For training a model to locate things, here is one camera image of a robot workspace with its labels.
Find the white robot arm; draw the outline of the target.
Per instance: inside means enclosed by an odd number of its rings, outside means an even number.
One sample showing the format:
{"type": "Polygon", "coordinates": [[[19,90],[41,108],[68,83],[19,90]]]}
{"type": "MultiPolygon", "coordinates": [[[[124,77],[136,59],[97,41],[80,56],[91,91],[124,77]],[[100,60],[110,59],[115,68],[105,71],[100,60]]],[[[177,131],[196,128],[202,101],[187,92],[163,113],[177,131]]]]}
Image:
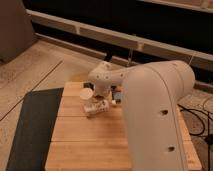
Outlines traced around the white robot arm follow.
{"type": "Polygon", "coordinates": [[[101,62],[89,75],[95,93],[121,88],[121,106],[132,171],[188,171],[177,103],[195,84],[192,68],[180,60],[113,70],[101,62]]]}

